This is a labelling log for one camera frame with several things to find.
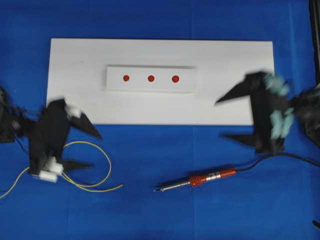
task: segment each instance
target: black cable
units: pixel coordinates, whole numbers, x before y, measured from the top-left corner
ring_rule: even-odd
[[[246,172],[246,171],[249,171],[251,169],[253,169],[256,165],[258,165],[260,162],[262,162],[263,160],[266,160],[266,159],[271,159],[271,158],[274,158],[274,157],[290,157],[290,158],[293,158],[293,159],[298,159],[298,160],[301,160],[305,163],[308,163],[308,164],[311,164],[315,167],[318,167],[320,168],[320,162],[316,162],[316,161],[312,161],[312,160],[308,160],[308,159],[305,159],[299,155],[295,155],[295,154],[292,154],[292,153],[286,153],[286,152],[278,152],[278,153],[275,153],[275,154],[268,154],[268,155],[265,155],[263,157],[261,157],[260,159],[258,159],[254,164],[252,164],[251,166],[249,167],[246,167],[246,168],[240,168],[240,169],[237,169],[236,171],[237,172]]]
[[[29,155],[28,151],[24,148],[24,146],[23,146],[22,143],[20,142],[19,138],[17,138],[17,137],[15,136],[15,140],[16,140],[17,143],[20,145],[22,151],[23,151],[25,154]]]

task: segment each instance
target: white block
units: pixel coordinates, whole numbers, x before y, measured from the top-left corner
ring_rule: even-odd
[[[193,67],[195,90],[108,90],[119,78],[107,77],[110,66]],[[94,124],[251,125],[248,97],[214,103],[246,73],[260,70],[274,72],[271,41],[53,38],[47,101],[65,96]]]
[[[109,65],[106,89],[131,92],[194,93],[193,67]]]
[[[56,183],[57,179],[58,179],[58,177],[55,173],[49,172],[49,171],[44,171],[44,170],[40,171],[38,177],[41,180],[52,182],[52,183]]]

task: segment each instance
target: blue table surface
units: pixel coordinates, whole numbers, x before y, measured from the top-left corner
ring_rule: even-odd
[[[307,0],[0,0],[0,85],[13,104],[34,111],[46,104],[51,38],[272,41],[276,72],[288,81],[291,96],[315,85]],[[123,188],[89,193],[63,179],[53,184],[25,174],[0,200],[1,239],[320,237],[312,225],[320,221],[320,171],[294,159],[266,160],[198,188],[152,192],[192,171],[254,160],[253,148],[219,137],[251,126],[96,127],[103,140],[73,129],[68,142],[103,147],[113,163],[104,187]],[[22,143],[28,147],[27,139]],[[297,121],[285,149],[319,155]],[[6,191],[29,161],[16,142],[0,144],[0,155],[0,190]],[[84,182],[96,182],[107,170],[103,155],[90,146],[73,145],[64,156],[95,163],[71,174]]]

